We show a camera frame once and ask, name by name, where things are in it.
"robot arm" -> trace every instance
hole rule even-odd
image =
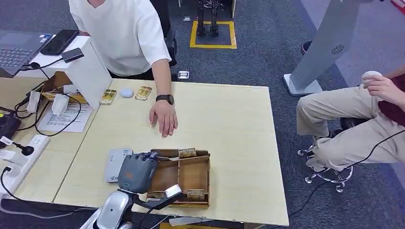
[[[111,193],[103,207],[99,208],[80,229],[131,229],[129,222],[133,204],[148,209],[162,209],[182,195],[179,185],[165,191],[158,201],[145,202],[138,194],[146,193],[155,175],[158,154],[156,152],[127,155],[118,175],[118,190]]]

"wooden box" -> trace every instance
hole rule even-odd
[[[161,157],[170,158],[159,161],[147,197],[161,198],[164,191],[179,184],[183,197],[170,207],[209,207],[210,154],[206,150],[192,149],[153,149]]]
[[[69,80],[64,72],[55,72],[55,75],[50,80],[45,81],[45,83],[43,84],[41,94],[47,99],[53,101],[56,94],[59,94],[59,92],[55,90],[55,87],[61,88],[61,90],[63,91],[62,87],[69,84],[72,84],[72,81]],[[69,96],[77,99],[81,104],[87,103],[86,99],[82,96],[81,93],[71,94]],[[72,98],[69,98],[69,102],[77,103],[77,101]]]

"person sitting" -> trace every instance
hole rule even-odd
[[[297,133],[315,136],[315,172],[342,171],[365,159],[380,141],[405,129],[405,66],[385,76],[369,75],[358,87],[324,91],[302,97],[297,105]],[[336,136],[327,120],[352,117],[369,121]],[[405,161],[405,133],[381,143],[363,163]]]
[[[157,102],[149,120],[164,137],[177,128],[171,95],[171,61],[158,14],[149,0],[69,0],[81,35],[92,37],[113,78],[155,80]]]

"smartphone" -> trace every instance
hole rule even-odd
[[[41,49],[41,53],[52,56],[60,55],[78,35],[78,30],[61,30]]]

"stool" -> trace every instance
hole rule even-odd
[[[354,126],[360,125],[360,124],[362,124],[364,122],[367,122],[367,121],[368,120],[366,120],[366,119],[358,119],[358,118],[341,118],[340,119],[341,128],[342,128],[343,131],[345,131],[347,129],[350,129],[350,128],[354,127]],[[299,156],[306,156],[307,161],[308,161],[310,159],[309,154],[312,153],[312,150],[313,150],[314,147],[315,146],[312,145],[309,149],[299,150],[297,153],[298,153]],[[341,173],[343,173],[343,171],[338,172],[338,171],[336,171],[334,169],[331,169],[331,170],[334,173],[334,175],[336,176],[334,179],[330,179],[330,178],[327,178],[325,176],[325,173],[327,171],[329,171],[329,170],[326,170],[326,171],[322,171],[322,172],[318,172],[318,173],[314,172],[312,174],[312,176],[305,177],[305,182],[307,184],[310,184],[310,183],[312,183],[312,180],[315,177],[320,177],[322,180],[328,181],[328,182],[333,183],[333,184],[337,184],[336,188],[335,188],[336,191],[339,192],[339,193],[342,193],[343,188],[345,187],[345,182],[348,181],[353,175],[353,166],[350,166],[350,167],[345,169],[345,170],[347,170],[347,172],[344,172],[344,173],[347,173],[347,175],[345,177],[341,176]]]

